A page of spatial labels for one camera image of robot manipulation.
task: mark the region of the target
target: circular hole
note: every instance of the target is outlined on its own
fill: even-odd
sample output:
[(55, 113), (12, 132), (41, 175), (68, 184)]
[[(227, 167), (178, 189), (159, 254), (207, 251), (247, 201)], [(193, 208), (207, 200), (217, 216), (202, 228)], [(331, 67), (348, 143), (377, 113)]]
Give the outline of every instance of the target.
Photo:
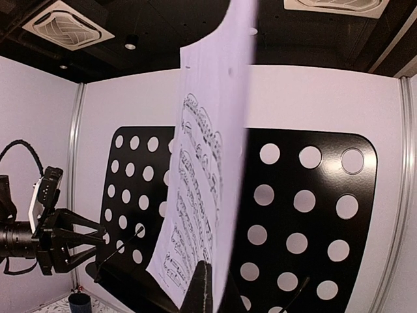
[(107, 194), (109, 195), (110, 198), (114, 197), (116, 193), (116, 188), (114, 187), (114, 185), (109, 185), (109, 187), (107, 188)]
[[(118, 240), (118, 241), (116, 242), (116, 249), (120, 248), (121, 246), (123, 246), (123, 241)], [(120, 254), (122, 254), (123, 252), (124, 252), (124, 247), (123, 247), (123, 248), (121, 248), (121, 249), (119, 250), (119, 253), (120, 253)]]
[(149, 206), (149, 198), (146, 195), (142, 195), (139, 197), (139, 207), (141, 210), (146, 210)]
[(154, 169), (152, 166), (147, 166), (142, 173), (143, 179), (146, 181), (152, 181), (152, 178), (154, 178)]
[(140, 143), (139, 137), (133, 136), (132, 139), (130, 140), (131, 150), (136, 150), (137, 147), (139, 147), (139, 143)]
[(123, 136), (122, 135), (118, 135), (116, 140), (115, 140), (115, 145), (116, 148), (120, 148), (123, 145)]
[(167, 170), (166, 172), (165, 172), (165, 175), (164, 175), (164, 183), (165, 183), (165, 185), (169, 185), (169, 170)]
[(139, 223), (135, 226), (135, 233), (143, 226), (143, 229), (137, 234), (139, 238), (143, 238), (145, 236), (145, 227), (142, 223)]
[(108, 222), (110, 222), (111, 221), (111, 218), (112, 218), (112, 214), (111, 214), (111, 209), (106, 209), (105, 211), (104, 211), (104, 218), (108, 221)]
[(270, 308), (268, 313), (281, 313), (282, 307), (280, 306), (274, 306), (273, 308)]
[(341, 157), (341, 165), (349, 174), (357, 174), (364, 167), (364, 156), (359, 150), (349, 149)]
[(130, 201), (130, 191), (129, 190), (127, 190), (127, 189), (123, 190), (123, 192), (122, 192), (122, 201), (125, 204), (129, 203), (129, 201)]
[(143, 257), (139, 250), (133, 250), (132, 257), (136, 264), (142, 263)]
[(244, 295), (241, 295), (240, 298), (242, 298), (242, 302), (243, 302), (243, 305), (245, 306), (246, 310), (249, 311), (250, 307), (252, 306), (252, 304), (250, 303), (250, 300), (247, 297), (245, 297)]
[(327, 254), (333, 262), (341, 262), (349, 255), (349, 245), (344, 240), (335, 240), (328, 246)]
[(262, 147), (259, 155), (261, 156), (262, 162), (271, 165), (280, 158), (280, 148), (273, 143), (268, 143)]
[(340, 197), (336, 203), (336, 212), (343, 220), (348, 220), (358, 212), (359, 203), (354, 196), (347, 194)]
[(307, 238), (302, 233), (293, 233), (287, 238), (287, 249), (293, 254), (303, 253), (307, 246)]
[(258, 33), (257, 28), (255, 27), (249, 27), (249, 35), (255, 36)]
[(148, 150), (150, 152), (155, 152), (157, 150), (159, 146), (159, 140), (157, 137), (152, 137), (149, 141), (148, 141)]
[(117, 171), (119, 170), (119, 161), (118, 160), (114, 160), (112, 163), (111, 163), (111, 171), (113, 172), (113, 173), (117, 173)]
[(174, 139), (172, 139), (168, 144), (168, 150), (170, 153), (173, 152), (173, 149), (174, 149)]
[(128, 165), (126, 165), (125, 172), (127, 177), (133, 176), (133, 174), (135, 174), (135, 164), (129, 163)]
[(267, 237), (268, 233), (266, 232), (266, 229), (264, 229), (264, 227), (261, 225), (253, 225), (248, 230), (249, 242), (255, 246), (262, 245), (266, 241)]
[(124, 215), (119, 217), (119, 226), (122, 230), (125, 230), (128, 227), (128, 220)]
[(165, 217), (165, 212), (167, 211), (167, 202), (164, 201), (159, 205), (159, 215)]
[(108, 245), (108, 244), (109, 244), (109, 242), (110, 242), (110, 235), (109, 235), (109, 233), (106, 233), (106, 234), (103, 236), (103, 239), (104, 239), (104, 242)]
[(335, 282), (326, 280), (317, 287), (317, 295), (322, 300), (331, 300), (338, 294), (339, 288)]
[(271, 204), (274, 200), (274, 190), (271, 186), (261, 185), (255, 189), (253, 197), (255, 198), (256, 203), (266, 206)]
[(298, 279), (294, 274), (285, 272), (278, 277), (277, 283), (281, 290), (293, 291), (298, 285)]
[(310, 212), (315, 205), (315, 196), (309, 190), (301, 190), (294, 197), (294, 207), (300, 212)]
[(259, 277), (259, 268), (256, 264), (248, 262), (242, 265), (240, 268), (240, 274), (243, 279), (246, 279), (248, 282), (253, 282)]
[(298, 157), (300, 159), (301, 165), (308, 169), (316, 168), (321, 162), (320, 150), (312, 146), (305, 147), (303, 150), (301, 150)]

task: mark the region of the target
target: ceiling air vent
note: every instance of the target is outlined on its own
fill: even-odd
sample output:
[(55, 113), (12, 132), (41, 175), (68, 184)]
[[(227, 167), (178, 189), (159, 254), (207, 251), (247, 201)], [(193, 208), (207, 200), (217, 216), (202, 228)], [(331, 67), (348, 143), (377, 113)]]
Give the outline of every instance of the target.
[(114, 35), (62, 1), (57, 1), (23, 27), (68, 50), (78, 50)]
[(389, 0), (284, 0), (284, 8), (380, 18), (388, 2)]

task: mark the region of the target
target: white wall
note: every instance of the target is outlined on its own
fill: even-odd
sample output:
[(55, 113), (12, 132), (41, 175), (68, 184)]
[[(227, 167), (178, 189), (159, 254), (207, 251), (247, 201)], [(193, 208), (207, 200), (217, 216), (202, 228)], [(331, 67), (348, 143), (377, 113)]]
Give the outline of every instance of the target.
[[(410, 79), (414, 107), (414, 136), (417, 136), (417, 76)], [(414, 174), (413, 201), (405, 228), (397, 270), (386, 300), (384, 313), (417, 311), (417, 175)]]
[[(66, 170), (68, 137), (77, 85), (51, 74), (0, 57), (0, 150), (15, 139), (28, 141), (42, 165)], [(27, 220), (38, 168), (22, 146), (13, 147), (0, 162), (0, 173), (9, 175), (18, 220)], [(59, 207), (66, 206), (65, 177)], [(33, 260), (11, 260), (17, 271)], [(0, 312), (22, 313), (50, 302), (72, 287), (70, 275), (43, 276), (39, 266), (22, 276), (3, 274), (0, 265)]]
[[(379, 168), (364, 259), (347, 313), (366, 313), (386, 263), (398, 208), (401, 102), (398, 80), (322, 68), (255, 66), (249, 127), (352, 132), (375, 146)], [(174, 125), (179, 70), (87, 86), (79, 134), (76, 211), (98, 221), (113, 133), (121, 126)], [(80, 269), (81, 283), (126, 308)]]

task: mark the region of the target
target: sheet music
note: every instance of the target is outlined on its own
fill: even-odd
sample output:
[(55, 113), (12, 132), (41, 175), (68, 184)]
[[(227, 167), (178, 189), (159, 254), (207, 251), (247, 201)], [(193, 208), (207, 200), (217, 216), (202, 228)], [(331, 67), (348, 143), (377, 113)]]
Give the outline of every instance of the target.
[(212, 264), (215, 312), (222, 300), (242, 174), (255, 4), (232, 0), (217, 30), (180, 51), (167, 212), (147, 268), (179, 308), (200, 260)]

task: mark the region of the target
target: black ceiling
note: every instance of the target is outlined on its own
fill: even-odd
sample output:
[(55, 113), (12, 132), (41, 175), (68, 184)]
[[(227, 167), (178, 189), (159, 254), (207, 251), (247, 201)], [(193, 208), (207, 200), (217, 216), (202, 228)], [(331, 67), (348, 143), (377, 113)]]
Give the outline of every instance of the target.
[[(69, 5), (83, 1), (64, 0)], [(108, 11), (103, 26), (115, 38), (71, 52), (21, 28), (52, 2), (0, 0), (0, 55), (74, 82), (179, 67), (179, 48), (213, 31), (229, 4), (229, 0), (96, 0)], [(367, 72), (416, 5), (417, 0), (391, 0), (381, 18), (374, 20), (285, 10), (283, 0), (260, 0), (255, 62)], [(132, 33), (138, 35), (139, 46), (130, 51), (124, 41)], [(417, 23), (375, 72), (393, 76), (407, 64), (417, 54), (416, 33)], [(63, 59), (69, 60), (66, 70), (59, 68)]]

